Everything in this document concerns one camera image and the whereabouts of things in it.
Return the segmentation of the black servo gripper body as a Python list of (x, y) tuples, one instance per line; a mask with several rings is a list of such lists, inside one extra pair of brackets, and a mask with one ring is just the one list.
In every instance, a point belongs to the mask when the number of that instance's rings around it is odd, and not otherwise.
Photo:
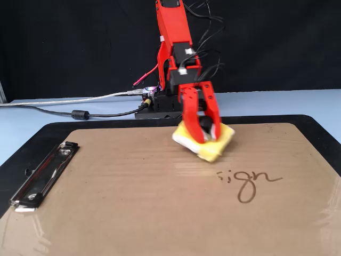
[(182, 89), (194, 87), (198, 92), (199, 110), (206, 110), (206, 102), (200, 83), (205, 82), (200, 78), (198, 66), (189, 68), (171, 69), (169, 71), (169, 111), (183, 111)]

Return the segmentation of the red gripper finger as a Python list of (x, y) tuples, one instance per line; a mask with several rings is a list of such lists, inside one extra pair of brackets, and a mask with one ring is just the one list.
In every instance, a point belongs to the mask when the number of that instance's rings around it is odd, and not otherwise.
[(194, 87), (184, 87), (182, 89), (184, 125), (197, 143), (204, 143), (205, 136), (199, 123), (197, 112), (199, 110), (198, 92)]
[(218, 104), (215, 98), (213, 86), (211, 81), (201, 82), (200, 86), (206, 102), (206, 110), (204, 111), (204, 113), (213, 120), (214, 124), (211, 128), (210, 135), (213, 140), (217, 140), (221, 135), (221, 117), (219, 114)]

